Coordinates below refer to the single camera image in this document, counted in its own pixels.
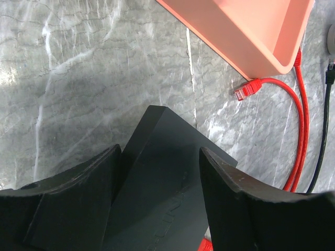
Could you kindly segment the black network switch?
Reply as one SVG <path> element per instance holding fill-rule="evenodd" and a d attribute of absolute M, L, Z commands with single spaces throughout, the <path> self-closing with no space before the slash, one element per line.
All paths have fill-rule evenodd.
<path fill-rule="evenodd" d="M 208 228 L 201 147 L 237 165 L 170 108 L 147 108 L 121 155 L 124 182 L 111 206 L 103 250 L 198 250 Z"/>

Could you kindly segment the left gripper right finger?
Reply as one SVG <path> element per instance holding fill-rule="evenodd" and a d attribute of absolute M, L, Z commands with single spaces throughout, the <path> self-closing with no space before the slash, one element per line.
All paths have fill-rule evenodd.
<path fill-rule="evenodd" d="M 292 193 L 199 151 L 214 250 L 334 250 L 334 192 Z"/>

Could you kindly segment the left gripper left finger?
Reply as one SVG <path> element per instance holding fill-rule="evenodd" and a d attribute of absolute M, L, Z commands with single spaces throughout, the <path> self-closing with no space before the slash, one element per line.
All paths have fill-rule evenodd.
<path fill-rule="evenodd" d="M 52 177 L 1 191 L 1 250 L 101 250 L 119 145 Z"/>

